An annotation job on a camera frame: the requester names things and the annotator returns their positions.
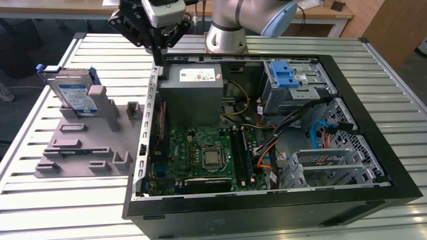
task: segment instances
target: metal chassis frame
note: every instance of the metal chassis frame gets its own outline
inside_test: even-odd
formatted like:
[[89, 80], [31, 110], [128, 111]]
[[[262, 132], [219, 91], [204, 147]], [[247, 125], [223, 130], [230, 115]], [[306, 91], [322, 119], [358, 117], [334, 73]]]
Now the metal chassis frame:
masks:
[[[211, 54], [170, 54], [171, 56], [188, 57], [190, 60], [199, 59], [199, 56], [210, 57]], [[323, 69], [338, 89], [340, 98], [351, 112], [359, 129], [363, 131], [363, 136], [368, 142], [372, 151], [376, 154], [376, 159], [382, 163], [383, 170], [388, 173], [386, 181], [391, 180], [394, 185], [378, 188], [356, 188], [356, 189], [336, 189], [314, 192], [286, 192], [258, 195], [256, 199], [251, 195], [227, 196], [227, 206], [219, 203], [216, 197], [202, 198], [163, 198], [162, 200], [137, 201], [127, 194], [123, 208], [123, 216], [159, 215], [183, 212], [206, 212], [206, 211], [226, 211], [238, 209], [252, 209], [264, 207], [279, 207], [290, 205], [308, 205], [332, 202], [354, 202], [355, 196], [358, 201], [382, 202], [380, 208], [404, 204], [419, 197], [422, 192], [418, 189], [408, 172], [406, 171], [400, 160], [387, 143], [387, 140], [376, 126], [368, 111], [366, 110], [362, 101], [332, 59], [328, 55], [298, 55], [298, 54], [222, 54], [223, 57], [268, 57], [268, 58], [318, 58]], [[133, 176], [128, 178], [128, 188], [132, 188]], [[354, 216], [340, 224], [348, 224], [364, 217], [367, 213]]]

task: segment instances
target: floor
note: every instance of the floor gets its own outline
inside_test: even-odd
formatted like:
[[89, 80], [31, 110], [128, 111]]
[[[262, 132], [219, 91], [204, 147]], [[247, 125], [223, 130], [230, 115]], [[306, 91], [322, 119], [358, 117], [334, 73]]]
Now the floor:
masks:
[[[84, 20], [67, 20], [65, 28], [59, 28], [55, 20], [36, 20], [33, 22], [44, 45], [39, 49], [29, 51], [31, 58], [36, 64], [43, 63], [44, 65], [56, 65], [63, 57], [75, 33], [88, 31], [87, 24]], [[115, 33], [105, 21], [93, 20], [91, 21], [91, 24], [93, 33]], [[414, 53], [398, 71], [398, 74], [424, 103], [427, 103], [426, 66], [427, 58]], [[21, 79], [11, 79], [0, 71], [0, 81], [7, 87], [44, 86], [44, 83], [36, 74]], [[12, 88], [11, 91], [15, 94], [15, 101], [5, 103], [0, 100], [0, 142], [13, 140], [37, 100], [41, 89]], [[0, 143], [0, 159], [4, 156], [8, 147], [7, 144]]]

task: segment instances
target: motherboard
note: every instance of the motherboard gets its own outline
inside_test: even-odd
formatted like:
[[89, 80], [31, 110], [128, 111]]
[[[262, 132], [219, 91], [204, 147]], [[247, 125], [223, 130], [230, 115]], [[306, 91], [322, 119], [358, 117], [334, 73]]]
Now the motherboard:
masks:
[[250, 127], [172, 129], [168, 161], [152, 167], [155, 194], [266, 190], [263, 170], [252, 161], [256, 146]]

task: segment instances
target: metal workbench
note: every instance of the metal workbench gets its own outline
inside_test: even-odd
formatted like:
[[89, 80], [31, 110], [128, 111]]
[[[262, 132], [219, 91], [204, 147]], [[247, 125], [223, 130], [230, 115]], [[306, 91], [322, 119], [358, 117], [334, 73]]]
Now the metal workbench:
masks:
[[[171, 50], [202, 53], [202, 36]], [[222, 235], [207, 239], [427, 239], [427, 109], [368, 43], [358, 39], [248, 36], [251, 53], [332, 55], [400, 161], [426, 195], [348, 226]], [[152, 57], [116, 34], [75, 38], [60, 65], [93, 66], [117, 105], [145, 103]], [[127, 177], [33, 177], [61, 116], [48, 87], [0, 164], [0, 239], [147, 239], [121, 219]]]

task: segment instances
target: sticker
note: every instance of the sticker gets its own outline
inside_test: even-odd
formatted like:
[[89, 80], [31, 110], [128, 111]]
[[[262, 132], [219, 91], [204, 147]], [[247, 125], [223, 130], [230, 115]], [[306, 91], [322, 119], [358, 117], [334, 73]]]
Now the sticker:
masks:
[[75, 151], [60, 151], [59, 153], [60, 153], [60, 154], [76, 154]]
[[96, 104], [88, 96], [84, 84], [60, 84], [57, 86], [63, 98], [80, 115], [92, 116], [97, 111]]
[[263, 108], [262, 106], [258, 106], [258, 107], [256, 107], [256, 111], [258, 111], [258, 114], [259, 114], [259, 115], [263, 115], [263, 113], [264, 113], [264, 108]]
[[287, 160], [287, 153], [286, 152], [279, 152], [279, 159]]
[[180, 82], [214, 82], [214, 68], [184, 68], [179, 71]]
[[307, 77], [306, 77], [304, 74], [303, 75], [295, 75], [295, 79], [296, 80], [307, 80]]
[[278, 183], [278, 176], [274, 174], [274, 172], [270, 173], [270, 179], [274, 181], [274, 183]]

